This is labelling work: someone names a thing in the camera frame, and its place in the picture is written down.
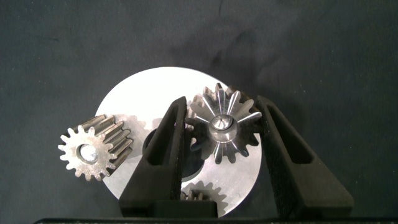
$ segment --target metal gear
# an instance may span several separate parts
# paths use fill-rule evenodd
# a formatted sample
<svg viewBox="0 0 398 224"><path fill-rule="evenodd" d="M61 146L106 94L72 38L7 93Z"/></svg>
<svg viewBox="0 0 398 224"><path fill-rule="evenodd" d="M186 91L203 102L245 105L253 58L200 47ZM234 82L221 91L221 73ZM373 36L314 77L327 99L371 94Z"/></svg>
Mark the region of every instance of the metal gear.
<svg viewBox="0 0 398 224"><path fill-rule="evenodd" d="M132 139L126 136L130 130L123 130L123 122L114 123L115 117L96 116L62 135L65 143L58 148L65 152L61 160L69 161L67 169L76 169L75 175L85 175L86 180L94 176L100 181L110 176L127 158L132 149Z"/></svg>
<svg viewBox="0 0 398 224"><path fill-rule="evenodd" d="M224 91L219 83L215 92L205 87L202 95L194 97L185 118L193 126L193 129L188 127L193 139L191 150L202 149L202 159L213 154L216 164L221 163L223 156L235 163L237 152L247 157L246 145L259 144L253 127L262 114L249 112L253 104L253 99L242 102L240 91L230 88Z"/></svg>
<svg viewBox="0 0 398 224"><path fill-rule="evenodd" d="M223 216L225 208L228 203L223 200L227 198L227 195L220 194L221 187L213 189L213 183L208 183L206 186L203 181L199 181L195 184L190 183L183 189L181 189L181 200L212 200L217 203L217 211L219 217Z"/></svg>

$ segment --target gear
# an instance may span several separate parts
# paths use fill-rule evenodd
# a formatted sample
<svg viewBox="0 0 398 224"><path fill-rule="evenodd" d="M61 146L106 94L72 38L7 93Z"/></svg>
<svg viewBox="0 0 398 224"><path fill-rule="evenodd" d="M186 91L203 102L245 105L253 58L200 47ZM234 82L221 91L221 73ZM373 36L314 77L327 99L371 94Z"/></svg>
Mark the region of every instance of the gear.
<svg viewBox="0 0 398 224"><path fill-rule="evenodd" d="M193 126L188 128L193 138L191 150L202 149L202 159L213 154L216 164L221 163L223 156L235 163L235 153L247 157L246 145L259 144L253 127L262 114L249 112L253 109L253 99L240 101L240 91L228 88L225 92L219 83L215 92L205 87L202 95L194 97L185 122Z"/></svg>
<svg viewBox="0 0 398 224"><path fill-rule="evenodd" d="M114 121L114 116L100 115L68 128L68 136L61 136L65 144L58 146L65 152L61 160L69 161L68 170L76 169L77 177L84 174L89 181L91 176L96 180L109 177L120 166L132 151L132 139L126 137L130 130L122 130L124 123Z"/></svg>
<svg viewBox="0 0 398 224"><path fill-rule="evenodd" d="M213 189L213 183L199 181L195 184L190 183L181 189L181 200L212 200L217 203L218 216L221 217L225 214L225 208L228 203L223 202L227 195L220 194L221 187Z"/></svg>

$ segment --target gear tooth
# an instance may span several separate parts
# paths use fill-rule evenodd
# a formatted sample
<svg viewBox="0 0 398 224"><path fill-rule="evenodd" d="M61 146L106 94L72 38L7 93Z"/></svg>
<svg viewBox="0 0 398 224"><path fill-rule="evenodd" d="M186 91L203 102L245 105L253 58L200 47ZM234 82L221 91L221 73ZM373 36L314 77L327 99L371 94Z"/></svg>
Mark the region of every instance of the gear tooth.
<svg viewBox="0 0 398 224"><path fill-rule="evenodd" d="M71 170L71 169L73 169L74 167L72 166L72 164L71 163L69 163L68 165L67 165L67 170Z"/></svg>
<svg viewBox="0 0 398 224"><path fill-rule="evenodd" d="M75 135L75 131L72 128L68 128L68 134L70 137L72 137L73 135Z"/></svg>
<svg viewBox="0 0 398 224"><path fill-rule="evenodd" d="M226 114L231 115L233 110L236 109L236 106L239 105L240 100L241 100L241 92L240 91L234 92L231 95L231 99L229 99L229 105Z"/></svg>
<svg viewBox="0 0 398 224"><path fill-rule="evenodd" d="M94 136L95 135L95 128L94 127L90 127L89 130L88 130L88 133Z"/></svg>
<svg viewBox="0 0 398 224"><path fill-rule="evenodd" d="M82 125L77 126L77 130L79 133L85 133L85 129L83 128Z"/></svg>
<svg viewBox="0 0 398 224"><path fill-rule="evenodd" d="M101 181L102 180L101 175L99 175L99 174L94 175L94 177L95 177L95 179L97 181Z"/></svg>
<svg viewBox="0 0 398 224"><path fill-rule="evenodd" d="M85 174L86 180L90 181L91 180L91 174Z"/></svg>
<svg viewBox="0 0 398 224"><path fill-rule="evenodd" d="M64 135L61 135L61 140L64 141L65 143L67 143L69 138Z"/></svg>
<svg viewBox="0 0 398 224"><path fill-rule="evenodd" d="M60 156L60 159L61 159L62 161L67 161L67 160L68 160L68 157L67 157L67 155L62 155L62 156Z"/></svg>
<svg viewBox="0 0 398 224"><path fill-rule="evenodd" d="M58 149L61 151L65 151L65 146L64 145L58 145Z"/></svg>

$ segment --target hole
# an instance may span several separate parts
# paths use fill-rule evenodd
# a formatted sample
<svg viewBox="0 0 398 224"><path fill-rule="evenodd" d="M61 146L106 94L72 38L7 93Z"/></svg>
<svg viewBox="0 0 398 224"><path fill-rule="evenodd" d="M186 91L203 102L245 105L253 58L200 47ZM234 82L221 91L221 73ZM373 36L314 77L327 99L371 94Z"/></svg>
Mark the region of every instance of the hole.
<svg viewBox="0 0 398 224"><path fill-rule="evenodd" d="M83 144L78 148L78 157L85 163L94 164L98 160L97 150L92 145Z"/></svg>
<svg viewBox="0 0 398 224"><path fill-rule="evenodd" d="M275 122L276 128L286 147L290 160L295 164L311 163L313 157L299 140L299 137L292 131L293 127L291 127L291 124L284 121L283 115L280 111L277 111L269 105L267 105L267 108Z"/></svg>

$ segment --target white circular plate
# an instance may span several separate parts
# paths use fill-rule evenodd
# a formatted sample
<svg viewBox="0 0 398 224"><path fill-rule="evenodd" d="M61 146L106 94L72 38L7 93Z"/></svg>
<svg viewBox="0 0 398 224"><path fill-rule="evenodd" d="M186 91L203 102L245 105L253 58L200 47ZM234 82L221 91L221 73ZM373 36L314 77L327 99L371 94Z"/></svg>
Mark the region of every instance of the white circular plate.
<svg viewBox="0 0 398 224"><path fill-rule="evenodd" d="M128 138L132 153L112 174L103 179L112 194L119 198L142 157L142 145L148 134L155 130L170 104L185 96L187 106L203 88L215 88L219 80L196 70L178 67L160 67L132 75L116 85L106 95L96 115L115 115L116 122L124 121L124 129L130 129ZM261 164L261 144L247 146L249 157L236 155L230 164L224 158L216 165L214 156L204 163L199 174L182 183L183 192L190 188L208 191L218 204L218 215L223 216L237 207L251 191Z"/></svg>

